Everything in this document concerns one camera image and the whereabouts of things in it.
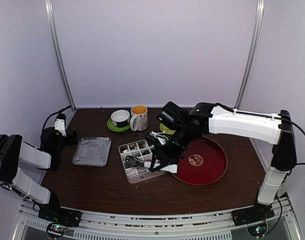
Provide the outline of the silver divided tin box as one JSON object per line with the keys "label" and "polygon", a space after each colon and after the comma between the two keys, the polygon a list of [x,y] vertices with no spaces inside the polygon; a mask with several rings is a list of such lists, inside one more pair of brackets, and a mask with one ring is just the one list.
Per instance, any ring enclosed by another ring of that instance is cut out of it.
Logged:
{"label": "silver divided tin box", "polygon": [[139,140],[118,147],[124,172],[130,184],[156,178],[166,173],[161,170],[150,171],[153,149],[153,145],[146,140]]}

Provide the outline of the white metal tongs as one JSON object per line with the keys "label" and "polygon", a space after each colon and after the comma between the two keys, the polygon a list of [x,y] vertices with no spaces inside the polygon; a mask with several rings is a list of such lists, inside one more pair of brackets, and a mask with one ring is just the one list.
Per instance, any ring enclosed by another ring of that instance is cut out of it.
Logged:
{"label": "white metal tongs", "polygon": [[178,160],[176,158],[168,158],[162,151],[162,146],[164,146],[170,140],[170,136],[165,134],[164,132],[149,132],[144,142],[147,144],[148,147],[153,147],[153,149],[148,150],[148,154],[151,154],[151,158],[148,160],[144,160],[141,156],[134,156],[134,155],[127,155],[125,157],[125,167],[143,167],[149,169],[150,162],[159,161],[161,163],[171,162],[172,172],[173,174],[178,172]]}

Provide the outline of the bunny print tin lid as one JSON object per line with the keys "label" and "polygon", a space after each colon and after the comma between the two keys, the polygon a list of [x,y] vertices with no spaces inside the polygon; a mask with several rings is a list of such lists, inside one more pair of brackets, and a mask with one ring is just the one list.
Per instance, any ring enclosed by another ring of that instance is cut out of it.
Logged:
{"label": "bunny print tin lid", "polygon": [[82,137],[77,144],[72,163],[76,166],[105,167],[111,144],[110,137]]}

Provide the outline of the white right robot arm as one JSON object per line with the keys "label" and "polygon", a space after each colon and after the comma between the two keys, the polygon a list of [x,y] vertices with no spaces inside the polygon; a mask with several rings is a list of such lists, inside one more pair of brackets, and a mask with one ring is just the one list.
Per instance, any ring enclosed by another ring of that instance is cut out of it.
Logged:
{"label": "white right robot arm", "polygon": [[199,102],[187,111],[169,101],[162,107],[157,120],[175,133],[164,144],[154,144],[151,172],[166,170],[184,157],[189,143],[198,135],[227,134],[257,139],[273,145],[270,167],[258,190],[257,203],[249,209],[249,217],[259,221],[268,213],[286,175],[297,164],[295,136],[290,113],[255,113],[230,108],[221,103]]}

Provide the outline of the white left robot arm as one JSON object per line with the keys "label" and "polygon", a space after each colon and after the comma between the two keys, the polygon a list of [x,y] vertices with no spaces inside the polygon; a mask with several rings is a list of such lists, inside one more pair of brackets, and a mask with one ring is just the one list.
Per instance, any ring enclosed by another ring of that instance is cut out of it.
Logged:
{"label": "white left robot arm", "polygon": [[40,205],[46,206],[45,214],[53,222],[60,222],[64,210],[58,206],[55,193],[41,186],[21,169],[21,163],[43,171],[57,171],[61,154],[66,146],[77,143],[77,133],[66,132],[66,115],[57,113],[54,126],[43,126],[40,147],[23,140],[19,134],[0,134],[0,182]]}

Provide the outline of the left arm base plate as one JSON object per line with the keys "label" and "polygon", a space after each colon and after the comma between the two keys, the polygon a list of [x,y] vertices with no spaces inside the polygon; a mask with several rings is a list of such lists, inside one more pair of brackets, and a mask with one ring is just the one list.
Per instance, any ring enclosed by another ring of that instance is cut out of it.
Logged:
{"label": "left arm base plate", "polygon": [[44,205],[40,205],[38,217],[62,226],[78,227],[81,221],[82,212],[61,207],[59,208],[59,211],[55,211],[47,209]]}

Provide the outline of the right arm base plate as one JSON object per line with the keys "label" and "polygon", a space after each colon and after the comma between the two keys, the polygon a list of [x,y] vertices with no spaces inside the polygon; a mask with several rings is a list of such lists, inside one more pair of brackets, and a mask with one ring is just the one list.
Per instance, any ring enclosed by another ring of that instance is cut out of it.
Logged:
{"label": "right arm base plate", "polygon": [[274,217],[275,213],[270,207],[266,208],[259,206],[251,206],[247,208],[233,210],[231,212],[231,215],[234,225],[237,227],[260,221],[265,221],[267,218]]}

